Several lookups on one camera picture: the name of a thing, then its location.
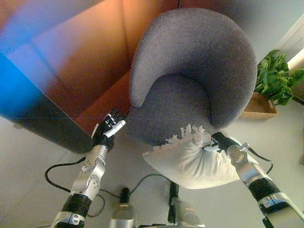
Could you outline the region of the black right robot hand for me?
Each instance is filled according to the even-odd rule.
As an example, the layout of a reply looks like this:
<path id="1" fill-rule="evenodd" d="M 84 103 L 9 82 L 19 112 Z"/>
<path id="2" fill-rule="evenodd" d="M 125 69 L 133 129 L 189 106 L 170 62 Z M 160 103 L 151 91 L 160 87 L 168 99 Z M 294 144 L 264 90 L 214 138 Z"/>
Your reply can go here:
<path id="1" fill-rule="evenodd" d="M 225 151 L 227 152 L 228 148 L 232 145 L 238 145 L 236 141 L 233 139 L 225 136 L 222 132 L 217 132 L 212 134 L 211 136 L 211 145 L 205 146 L 203 149 L 205 151 L 211 152 L 211 151 Z"/>

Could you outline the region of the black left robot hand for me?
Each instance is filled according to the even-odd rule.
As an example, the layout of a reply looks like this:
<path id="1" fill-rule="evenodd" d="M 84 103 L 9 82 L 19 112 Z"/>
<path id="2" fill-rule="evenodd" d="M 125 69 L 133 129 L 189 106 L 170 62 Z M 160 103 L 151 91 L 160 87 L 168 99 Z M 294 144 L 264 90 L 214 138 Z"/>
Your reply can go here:
<path id="1" fill-rule="evenodd" d="M 105 118 L 97 123 L 92 134 L 93 147 L 102 145 L 107 151 L 114 147 L 114 135 L 125 125 L 125 119 L 117 108 L 112 109 Z"/>

